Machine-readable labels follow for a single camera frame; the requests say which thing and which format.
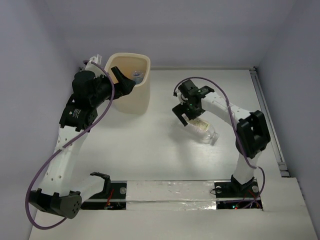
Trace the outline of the blue label bottle blue cap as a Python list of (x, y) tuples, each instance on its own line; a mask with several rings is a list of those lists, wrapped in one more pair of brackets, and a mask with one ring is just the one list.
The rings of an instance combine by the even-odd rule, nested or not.
[(135, 84), (138, 85), (144, 80), (144, 72), (140, 70), (135, 70), (132, 72), (131, 77)]

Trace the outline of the large clear square bottle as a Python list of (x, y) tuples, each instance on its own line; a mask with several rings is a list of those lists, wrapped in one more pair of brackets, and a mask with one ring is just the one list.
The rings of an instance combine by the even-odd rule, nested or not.
[(187, 122), (187, 125), (183, 129), (197, 142), (214, 145), (219, 139), (220, 135), (216, 132), (213, 125), (206, 120), (200, 117), (190, 120), (185, 114), (182, 117)]

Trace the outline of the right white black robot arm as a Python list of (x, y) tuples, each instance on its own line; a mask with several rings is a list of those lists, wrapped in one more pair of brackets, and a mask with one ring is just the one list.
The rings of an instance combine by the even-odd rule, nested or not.
[(230, 102), (227, 94), (218, 94), (205, 85), (197, 87), (193, 77), (180, 81), (173, 90), (179, 103), (172, 108), (183, 126), (191, 124), (205, 112), (211, 113), (232, 127), (238, 160), (231, 176), (230, 190), (235, 196), (242, 196), (254, 179), (257, 161), (271, 141), (266, 117), (262, 111), (249, 111)]

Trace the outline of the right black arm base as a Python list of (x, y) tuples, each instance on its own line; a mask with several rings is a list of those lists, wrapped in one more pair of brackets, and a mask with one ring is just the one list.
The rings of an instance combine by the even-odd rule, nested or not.
[(263, 209), (260, 188), (254, 177), (243, 185), (233, 176), (230, 180), (216, 181), (209, 193), (216, 197), (218, 210)]

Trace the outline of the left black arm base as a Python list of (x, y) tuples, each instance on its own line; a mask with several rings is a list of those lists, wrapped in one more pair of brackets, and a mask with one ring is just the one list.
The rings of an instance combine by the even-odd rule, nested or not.
[(103, 189), (81, 205), (82, 210), (125, 210), (127, 181), (111, 181), (109, 175), (92, 172), (90, 176), (104, 180)]

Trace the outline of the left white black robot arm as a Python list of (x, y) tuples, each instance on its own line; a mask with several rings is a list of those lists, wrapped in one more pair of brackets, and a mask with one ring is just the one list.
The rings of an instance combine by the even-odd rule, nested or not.
[(106, 115), (98, 115), (104, 102), (129, 95), (136, 83), (114, 66), (105, 71), (96, 63), (77, 72), (72, 81), (72, 94), (59, 120), (58, 139), (53, 156), (45, 163), (45, 176), (36, 190), (30, 189), (26, 204), (38, 210), (73, 219), (83, 202), (92, 196), (108, 197), (111, 180), (108, 174), (92, 172), (79, 186), (71, 178), (80, 148), (91, 129)]

